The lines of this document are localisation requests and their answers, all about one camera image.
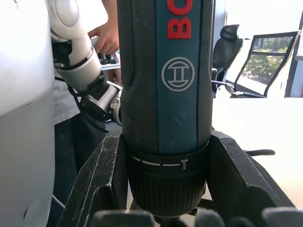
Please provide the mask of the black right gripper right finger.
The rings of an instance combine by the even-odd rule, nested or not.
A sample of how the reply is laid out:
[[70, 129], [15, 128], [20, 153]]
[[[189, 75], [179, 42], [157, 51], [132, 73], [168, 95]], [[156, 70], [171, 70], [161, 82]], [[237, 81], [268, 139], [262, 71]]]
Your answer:
[[212, 131], [208, 145], [207, 186], [223, 219], [260, 219], [265, 208], [294, 206], [267, 170], [232, 137]]

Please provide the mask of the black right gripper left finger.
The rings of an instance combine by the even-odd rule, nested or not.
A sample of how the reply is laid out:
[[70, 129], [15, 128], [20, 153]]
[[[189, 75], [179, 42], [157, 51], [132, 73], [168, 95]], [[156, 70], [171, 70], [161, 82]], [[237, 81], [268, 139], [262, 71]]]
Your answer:
[[121, 129], [110, 131], [81, 168], [58, 226], [87, 227], [100, 210], [124, 210], [128, 180]]

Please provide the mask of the person's bare hand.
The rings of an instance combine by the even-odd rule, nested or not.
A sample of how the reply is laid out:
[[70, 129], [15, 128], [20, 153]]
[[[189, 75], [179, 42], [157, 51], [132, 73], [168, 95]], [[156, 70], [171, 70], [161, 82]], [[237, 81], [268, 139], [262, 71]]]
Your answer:
[[98, 37], [94, 44], [95, 51], [103, 54], [113, 54], [119, 50], [119, 37], [117, 23], [106, 22], [88, 32], [88, 36]]

